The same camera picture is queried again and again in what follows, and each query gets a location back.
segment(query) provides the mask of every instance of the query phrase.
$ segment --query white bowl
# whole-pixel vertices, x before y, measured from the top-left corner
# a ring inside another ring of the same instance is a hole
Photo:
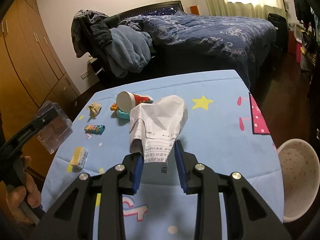
[[[315,150],[306,141],[291,139],[278,148],[284,185],[284,217],[289,223],[302,217],[316,198],[320,164]]]

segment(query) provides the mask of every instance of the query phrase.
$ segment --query blue gripper pad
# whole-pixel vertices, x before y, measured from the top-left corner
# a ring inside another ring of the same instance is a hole
[[[187,183],[187,172],[186,172],[186,167],[185,164],[183,162],[183,158],[182,158],[182,146],[181,143],[176,141],[174,143],[174,156],[176,158],[176,163],[177,163],[177,170],[178,170],[178,174],[179,174],[179,180],[180,180],[180,185],[181,188],[183,189],[183,192],[186,193],[188,190],[188,183]]]
[[[134,169],[133,180],[132,180],[132,191],[135,194],[137,193],[137,190],[139,189],[139,186],[140,186],[142,169],[143,169],[143,157],[140,154],[140,156],[137,160],[137,163],[136,163],[136,167]]]

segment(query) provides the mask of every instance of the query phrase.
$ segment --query yellow sponge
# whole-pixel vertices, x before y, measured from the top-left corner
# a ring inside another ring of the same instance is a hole
[[[88,152],[84,147],[77,147],[73,151],[73,157],[70,161],[70,165],[76,166],[79,169],[83,169],[85,160],[87,158]]]

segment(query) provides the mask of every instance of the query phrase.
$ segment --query bed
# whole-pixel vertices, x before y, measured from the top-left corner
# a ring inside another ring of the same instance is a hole
[[[121,13],[120,19],[139,24],[157,51],[142,72],[146,77],[133,81],[234,69],[250,88],[276,41],[275,27],[267,20],[186,14],[181,1],[136,8]]]

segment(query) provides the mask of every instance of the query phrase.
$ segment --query metal screw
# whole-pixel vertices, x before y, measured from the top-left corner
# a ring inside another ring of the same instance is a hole
[[[196,164],[196,169],[197,169],[198,171],[203,171],[204,168],[205,168],[205,166],[204,166],[202,163]]]
[[[239,172],[234,172],[234,173],[232,173],[232,177],[234,179],[241,179],[241,174]]]
[[[86,179],[88,179],[88,178],[89,178],[88,173],[81,173],[81,174],[79,175],[79,179],[81,179],[81,180],[86,180]]]
[[[118,164],[117,166],[116,166],[116,170],[117,171],[123,171],[125,169],[125,166],[123,165],[123,164]]]

